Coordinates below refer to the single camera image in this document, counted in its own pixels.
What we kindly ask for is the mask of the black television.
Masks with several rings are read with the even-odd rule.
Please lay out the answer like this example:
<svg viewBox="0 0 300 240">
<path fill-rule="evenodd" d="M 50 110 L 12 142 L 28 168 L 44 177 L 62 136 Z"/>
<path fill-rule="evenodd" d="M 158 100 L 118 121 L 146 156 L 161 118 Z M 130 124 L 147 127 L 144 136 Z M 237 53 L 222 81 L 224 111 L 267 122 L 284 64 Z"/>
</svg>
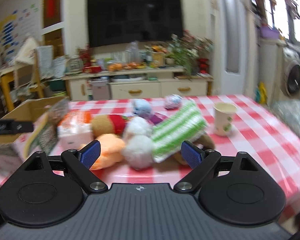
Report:
<svg viewBox="0 0 300 240">
<path fill-rule="evenodd" d="M 91 48 L 183 36 L 181 0 L 87 0 Z"/>
</svg>

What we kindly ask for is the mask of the potted flower plant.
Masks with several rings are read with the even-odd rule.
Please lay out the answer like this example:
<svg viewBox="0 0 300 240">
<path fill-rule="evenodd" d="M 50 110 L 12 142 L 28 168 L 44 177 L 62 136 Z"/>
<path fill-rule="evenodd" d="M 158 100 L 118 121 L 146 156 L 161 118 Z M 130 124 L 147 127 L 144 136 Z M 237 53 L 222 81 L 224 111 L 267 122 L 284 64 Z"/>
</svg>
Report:
<svg viewBox="0 0 300 240">
<path fill-rule="evenodd" d="M 172 34 L 171 39 L 168 56 L 184 68 L 187 76 L 199 72 L 198 59 L 209 58 L 213 51 L 211 39 L 194 36 L 187 30 L 183 31 L 182 37 Z"/>
</svg>

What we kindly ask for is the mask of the brown bear red strawberry hat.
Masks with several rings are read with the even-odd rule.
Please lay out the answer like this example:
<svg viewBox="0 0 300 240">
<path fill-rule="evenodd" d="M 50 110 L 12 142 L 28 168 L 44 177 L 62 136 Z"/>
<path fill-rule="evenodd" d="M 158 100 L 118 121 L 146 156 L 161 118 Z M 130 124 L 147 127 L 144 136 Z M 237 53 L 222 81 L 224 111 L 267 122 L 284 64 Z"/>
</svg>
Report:
<svg viewBox="0 0 300 240">
<path fill-rule="evenodd" d="M 96 138 L 103 134 L 122 135 L 128 121 L 127 117 L 117 114 L 97 115 L 91 121 L 93 135 Z"/>
</svg>

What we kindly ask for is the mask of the purple basin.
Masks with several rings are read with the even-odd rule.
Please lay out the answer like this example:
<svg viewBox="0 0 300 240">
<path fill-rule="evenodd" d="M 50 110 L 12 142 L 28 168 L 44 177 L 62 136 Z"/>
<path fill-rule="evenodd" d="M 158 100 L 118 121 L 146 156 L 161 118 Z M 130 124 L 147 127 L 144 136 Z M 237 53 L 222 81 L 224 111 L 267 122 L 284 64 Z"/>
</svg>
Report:
<svg viewBox="0 0 300 240">
<path fill-rule="evenodd" d="M 262 26 L 261 29 L 261 37 L 264 39 L 270 40 L 278 40 L 280 36 L 280 32 L 274 28 L 270 28 L 269 26 Z"/>
</svg>

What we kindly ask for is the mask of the floral socks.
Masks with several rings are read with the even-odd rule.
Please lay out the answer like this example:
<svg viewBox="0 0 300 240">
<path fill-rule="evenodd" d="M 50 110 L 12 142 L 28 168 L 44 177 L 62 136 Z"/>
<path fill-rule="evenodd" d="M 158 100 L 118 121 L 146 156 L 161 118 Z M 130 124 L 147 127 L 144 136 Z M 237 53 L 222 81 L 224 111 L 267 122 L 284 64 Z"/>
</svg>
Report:
<svg viewBox="0 0 300 240">
<path fill-rule="evenodd" d="M 179 109 L 182 106 L 183 98 L 178 94 L 165 96 L 164 107 L 167 110 Z"/>
</svg>

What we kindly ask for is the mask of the red checkered tablecloth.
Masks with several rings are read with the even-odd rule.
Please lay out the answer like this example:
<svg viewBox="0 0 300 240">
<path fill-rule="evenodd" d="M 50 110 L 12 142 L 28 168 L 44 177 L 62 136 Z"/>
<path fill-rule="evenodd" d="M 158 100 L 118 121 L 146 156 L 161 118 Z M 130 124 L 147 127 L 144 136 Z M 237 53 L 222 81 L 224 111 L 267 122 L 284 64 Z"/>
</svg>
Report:
<svg viewBox="0 0 300 240">
<path fill-rule="evenodd" d="M 209 124 L 207 133 L 222 155 L 248 152 L 282 187 L 287 206 L 282 221 L 300 212 L 300 139 L 275 116 L 243 95 L 199 96 L 193 100 Z M 214 105 L 227 102 L 237 107 L 232 133 L 220 137 L 213 133 Z M 126 163 L 96 172 L 108 185 L 112 183 L 170 183 L 174 185 L 189 172 L 174 158 L 136 171 Z"/>
</svg>

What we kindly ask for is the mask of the orange plush toy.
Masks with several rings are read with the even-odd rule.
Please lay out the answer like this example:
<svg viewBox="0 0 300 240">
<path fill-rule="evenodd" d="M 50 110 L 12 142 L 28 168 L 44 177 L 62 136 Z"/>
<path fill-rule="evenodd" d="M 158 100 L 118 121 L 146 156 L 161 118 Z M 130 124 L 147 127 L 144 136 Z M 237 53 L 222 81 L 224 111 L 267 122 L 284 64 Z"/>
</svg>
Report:
<svg viewBox="0 0 300 240">
<path fill-rule="evenodd" d="M 125 148 L 125 142 L 118 135 L 102 134 L 95 139 L 101 144 L 101 154 L 90 170 L 101 170 L 123 161 L 121 151 Z"/>
</svg>

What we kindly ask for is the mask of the paper cup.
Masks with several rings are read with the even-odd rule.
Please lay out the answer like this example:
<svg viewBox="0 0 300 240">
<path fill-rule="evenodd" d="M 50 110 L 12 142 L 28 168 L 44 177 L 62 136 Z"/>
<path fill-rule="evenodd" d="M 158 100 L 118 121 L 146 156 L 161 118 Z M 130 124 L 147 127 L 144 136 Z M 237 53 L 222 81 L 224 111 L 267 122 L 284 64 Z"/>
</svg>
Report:
<svg viewBox="0 0 300 240">
<path fill-rule="evenodd" d="M 214 105 L 214 133 L 226 137 L 232 131 L 232 121 L 237 107 L 231 103 L 219 102 Z"/>
</svg>

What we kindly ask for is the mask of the cream TV cabinet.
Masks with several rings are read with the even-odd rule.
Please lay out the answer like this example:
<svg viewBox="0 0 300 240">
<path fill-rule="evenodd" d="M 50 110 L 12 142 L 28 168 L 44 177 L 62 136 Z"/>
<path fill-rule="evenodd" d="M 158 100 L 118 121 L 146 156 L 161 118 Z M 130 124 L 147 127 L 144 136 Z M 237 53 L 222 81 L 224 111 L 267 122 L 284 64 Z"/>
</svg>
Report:
<svg viewBox="0 0 300 240">
<path fill-rule="evenodd" d="M 62 80 L 73 101 L 210 95 L 213 84 L 210 74 L 188 76 L 182 66 L 82 73 Z"/>
</svg>

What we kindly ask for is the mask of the cardboard box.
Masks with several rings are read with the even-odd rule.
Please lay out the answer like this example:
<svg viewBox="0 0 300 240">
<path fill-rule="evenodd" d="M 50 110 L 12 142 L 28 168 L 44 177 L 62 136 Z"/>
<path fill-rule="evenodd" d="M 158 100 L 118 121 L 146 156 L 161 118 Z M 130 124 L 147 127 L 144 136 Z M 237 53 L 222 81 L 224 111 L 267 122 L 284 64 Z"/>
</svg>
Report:
<svg viewBox="0 0 300 240">
<path fill-rule="evenodd" d="M 24 101 L 20 106 L 4 116 L 4 119 L 30 121 L 34 131 L 16 135 L 0 135 L 0 143 L 27 142 L 43 135 L 44 139 L 57 137 L 57 125 L 69 112 L 69 98 L 50 97 Z"/>
</svg>

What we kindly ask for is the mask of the washing machine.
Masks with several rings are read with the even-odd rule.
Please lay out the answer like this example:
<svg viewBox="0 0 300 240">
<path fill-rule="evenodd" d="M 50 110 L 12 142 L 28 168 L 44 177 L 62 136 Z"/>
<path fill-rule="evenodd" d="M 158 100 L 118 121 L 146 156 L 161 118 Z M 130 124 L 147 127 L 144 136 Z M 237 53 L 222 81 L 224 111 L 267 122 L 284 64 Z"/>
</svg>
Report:
<svg viewBox="0 0 300 240">
<path fill-rule="evenodd" d="M 300 47 L 283 48 L 281 91 L 290 99 L 300 99 Z"/>
</svg>

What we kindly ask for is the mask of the orange white tissue pack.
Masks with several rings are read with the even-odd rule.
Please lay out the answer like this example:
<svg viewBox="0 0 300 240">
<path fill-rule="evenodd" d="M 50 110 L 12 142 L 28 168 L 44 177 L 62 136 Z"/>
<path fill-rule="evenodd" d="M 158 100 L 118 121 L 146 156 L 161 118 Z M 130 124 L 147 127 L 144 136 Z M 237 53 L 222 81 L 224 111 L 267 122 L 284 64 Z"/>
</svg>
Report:
<svg viewBox="0 0 300 240">
<path fill-rule="evenodd" d="M 57 126 L 59 142 L 63 150 L 80 150 L 93 139 L 89 111 L 74 110 L 64 116 Z"/>
</svg>

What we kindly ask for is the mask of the white standing air conditioner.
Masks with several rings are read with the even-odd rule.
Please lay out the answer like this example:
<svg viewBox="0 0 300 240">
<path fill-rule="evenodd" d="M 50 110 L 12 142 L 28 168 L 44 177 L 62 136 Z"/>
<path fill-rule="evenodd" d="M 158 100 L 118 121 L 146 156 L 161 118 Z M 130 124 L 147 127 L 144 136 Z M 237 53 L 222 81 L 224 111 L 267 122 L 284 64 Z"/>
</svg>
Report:
<svg viewBox="0 0 300 240">
<path fill-rule="evenodd" d="M 247 10 L 243 0 L 216 0 L 216 94 L 244 93 L 248 68 L 247 27 Z"/>
</svg>

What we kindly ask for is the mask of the white fluffy plush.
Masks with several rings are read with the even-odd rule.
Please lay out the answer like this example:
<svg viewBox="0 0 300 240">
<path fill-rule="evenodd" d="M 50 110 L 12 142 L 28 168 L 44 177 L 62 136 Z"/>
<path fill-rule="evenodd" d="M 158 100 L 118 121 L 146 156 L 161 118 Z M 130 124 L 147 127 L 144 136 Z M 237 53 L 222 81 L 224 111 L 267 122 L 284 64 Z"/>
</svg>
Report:
<svg viewBox="0 0 300 240">
<path fill-rule="evenodd" d="M 133 117 L 125 127 L 122 139 L 125 147 L 121 154 L 135 170 L 143 170 L 153 163 L 154 144 L 151 139 L 152 125 L 144 118 Z"/>
</svg>

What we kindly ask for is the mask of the light blue plush bunny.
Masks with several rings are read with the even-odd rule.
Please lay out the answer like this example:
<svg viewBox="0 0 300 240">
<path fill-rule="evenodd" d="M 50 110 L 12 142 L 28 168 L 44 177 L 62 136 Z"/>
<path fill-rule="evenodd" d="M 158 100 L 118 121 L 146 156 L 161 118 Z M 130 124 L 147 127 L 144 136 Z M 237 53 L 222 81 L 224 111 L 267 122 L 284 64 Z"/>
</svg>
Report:
<svg viewBox="0 0 300 240">
<path fill-rule="evenodd" d="M 145 99 L 134 99 L 132 105 L 132 113 L 135 116 L 139 116 L 144 119 L 149 119 L 153 114 L 150 103 Z"/>
</svg>

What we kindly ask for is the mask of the green white striped cloth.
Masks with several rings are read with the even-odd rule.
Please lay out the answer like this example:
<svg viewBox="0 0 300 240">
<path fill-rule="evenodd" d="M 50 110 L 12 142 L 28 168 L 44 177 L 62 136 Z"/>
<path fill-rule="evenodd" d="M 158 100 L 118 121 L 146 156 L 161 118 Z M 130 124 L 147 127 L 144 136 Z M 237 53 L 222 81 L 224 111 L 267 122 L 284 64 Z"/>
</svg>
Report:
<svg viewBox="0 0 300 240">
<path fill-rule="evenodd" d="M 195 101 L 184 101 L 176 113 L 153 127 L 154 162 L 160 163 L 179 152 L 183 141 L 194 142 L 206 128 L 207 122 Z"/>
</svg>

